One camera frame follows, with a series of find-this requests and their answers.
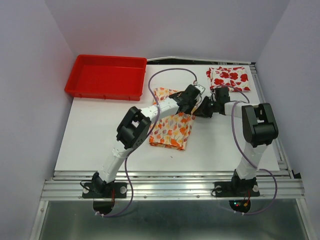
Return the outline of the orange floral print skirt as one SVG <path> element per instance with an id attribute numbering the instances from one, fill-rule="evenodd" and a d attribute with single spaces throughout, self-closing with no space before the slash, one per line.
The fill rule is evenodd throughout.
<path id="1" fill-rule="evenodd" d="M 151 127 L 149 144 L 153 147 L 163 147 L 184 151 L 191 134 L 195 116 L 178 113 L 164 117 Z"/>

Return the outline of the red poppy print skirt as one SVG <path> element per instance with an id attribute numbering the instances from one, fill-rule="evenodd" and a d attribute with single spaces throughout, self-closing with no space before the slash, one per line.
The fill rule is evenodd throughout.
<path id="1" fill-rule="evenodd" d="M 239 67 L 210 67 L 206 71 L 210 83 L 210 89 L 214 90 L 220 86 L 229 86 L 230 92 L 249 92 L 249 76 L 243 66 Z"/>

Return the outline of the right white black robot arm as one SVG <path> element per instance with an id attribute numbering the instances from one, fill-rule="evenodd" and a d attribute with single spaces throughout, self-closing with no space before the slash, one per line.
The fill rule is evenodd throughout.
<path id="1" fill-rule="evenodd" d="M 249 101 L 232 102 L 229 96 L 230 87 L 222 85 L 206 96 L 193 115 L 210 118 L 214 113 L 241 119 L 245 147 L 241 149 L 241 160 L 233 172 L 230 181 L 216 181 L 211 194 L 218 198 L 258 197 L 257 183 L 259 164 L 267 147 L 278 137 L 279 130 L 269 103 L 251 104 Z"/>

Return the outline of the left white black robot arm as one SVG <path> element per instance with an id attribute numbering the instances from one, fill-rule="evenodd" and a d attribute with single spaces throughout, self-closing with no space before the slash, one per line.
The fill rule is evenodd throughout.
<path id="1" fill-rule="evenodd" d="M 190 115 L 204 90 L 201 85 L 190 84 L 184 91 L 171 94 L 158 104 L 142 109 L 131 107 L 116 129 L 116 141 L 111 154 L 92 176 L 90 189 L 100 197 L 107 198 L 121 165 L 148 138 L 150 126 L 154 127 L 158 120 L 178 113 Z"/>

